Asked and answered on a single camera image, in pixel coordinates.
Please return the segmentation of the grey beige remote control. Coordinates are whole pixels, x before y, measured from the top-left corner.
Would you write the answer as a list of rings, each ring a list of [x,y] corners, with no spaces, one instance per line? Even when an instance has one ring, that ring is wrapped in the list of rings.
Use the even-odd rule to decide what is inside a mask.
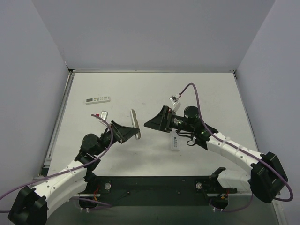
[[[134,109],[131,109],[130,110],[130,118],[131,118],[131,122],[132,122],[132,126],[133,128],[139,128],[139,124],[138,124],[138,120],[137,120],[137,117],[136,117],[136,112]],[[141,138],[141,132],[139,131],[137,134],[135,134],[135,138],[137,140],[139,140]]]

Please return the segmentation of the white remote being loaded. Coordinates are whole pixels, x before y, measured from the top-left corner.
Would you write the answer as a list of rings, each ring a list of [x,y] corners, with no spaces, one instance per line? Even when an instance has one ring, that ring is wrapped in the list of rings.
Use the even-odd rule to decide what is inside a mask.
[[[170,150],[180,151],[180,137],[177,133],[171,133]]]

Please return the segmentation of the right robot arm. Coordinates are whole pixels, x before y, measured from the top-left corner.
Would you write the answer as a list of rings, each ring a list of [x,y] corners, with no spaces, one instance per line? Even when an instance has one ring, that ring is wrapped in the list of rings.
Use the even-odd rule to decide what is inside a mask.
[[[213,127],[203,123],[196,106],[188,106],[183,116],[164,105],[154,118],[145,122],[145,127],[169,133],[183,132],[194,145],[214,152],[235,163],[242,173],[223,170],[218,183],[223,188],[235,188],[252,192],[259,200],[270,203],[288,182],[287,175],[276,154],[267,154],[243,147],[222,135]]]

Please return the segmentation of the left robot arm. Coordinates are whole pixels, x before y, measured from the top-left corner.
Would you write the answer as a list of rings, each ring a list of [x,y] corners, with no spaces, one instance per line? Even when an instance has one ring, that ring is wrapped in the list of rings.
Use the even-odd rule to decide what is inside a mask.
[[[124,143],[140,132],[111,121],[101,136],[87,134],[78,155],[58,175],[48,176],[34,187],[24,186],[18,193],[8,219],[15,225],[44,225],[49,216],[74,195],[96,188],[93,170],[110,147]]]

